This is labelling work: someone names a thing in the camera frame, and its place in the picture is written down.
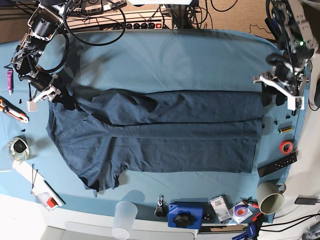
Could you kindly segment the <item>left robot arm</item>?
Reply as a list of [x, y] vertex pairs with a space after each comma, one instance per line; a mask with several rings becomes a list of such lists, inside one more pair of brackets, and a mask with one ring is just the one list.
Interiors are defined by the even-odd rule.
[[318, 50], [318, 42], [299, 0], [268, 0], [265, 8], [268, 27], [283, 53], [268, 55], [265, 60], [272, 70], [254, 77], [253, 82], [274, 88], [279, 105], [286, 102], [288, 110], [303, 110], [305, 67]]

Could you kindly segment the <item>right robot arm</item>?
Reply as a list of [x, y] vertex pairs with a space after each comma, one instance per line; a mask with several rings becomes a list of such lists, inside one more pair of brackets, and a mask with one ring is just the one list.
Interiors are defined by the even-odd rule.
[[[66, 84], [56, 72], [61, 69], [67, 60], [70, 40], [64, 29], [64, 2], [46, 6], [39, 3], [37, 9], [27, 22], [28, 32], [24, 35], [20, 44], [16, 47], [10, 64], [18, 73], [19, 80], [28, 82], [34, 87], [34, 93], [29, 95], [27, 110], [37, 111], [38, 101], [48, 100], [52, 103], [60, 103], [66, 110], [76, 109], [76, 103], [70, 96]], [[55, 35], [61, 34], [65, 40], [65, 47], [60, 63], [51, 69], [43, 69], [38, 65], [46, 46]]]

